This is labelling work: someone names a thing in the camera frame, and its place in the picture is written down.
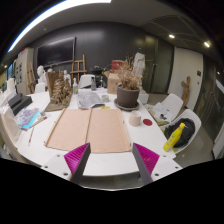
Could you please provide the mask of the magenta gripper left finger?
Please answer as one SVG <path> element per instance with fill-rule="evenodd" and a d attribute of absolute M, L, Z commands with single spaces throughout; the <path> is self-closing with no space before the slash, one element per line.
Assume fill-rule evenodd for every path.
<path fill-rule="evenodd" d="M 70 181 L 79 184 L 90 155 L 90 144 L 86 143 L 68 152 L 64 159 L 72 173 Z"/>

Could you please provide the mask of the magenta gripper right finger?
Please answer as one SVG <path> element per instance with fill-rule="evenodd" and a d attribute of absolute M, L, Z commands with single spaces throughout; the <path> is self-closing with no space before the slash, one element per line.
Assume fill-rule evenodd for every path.
<path fill-rule="evenodd" d="M 136 160 L 143 183 L 145 185 L 152 183 L 152 171 L 159 160 L 159 155 L 137 143 L 133 144 L 132 153 Z"/>

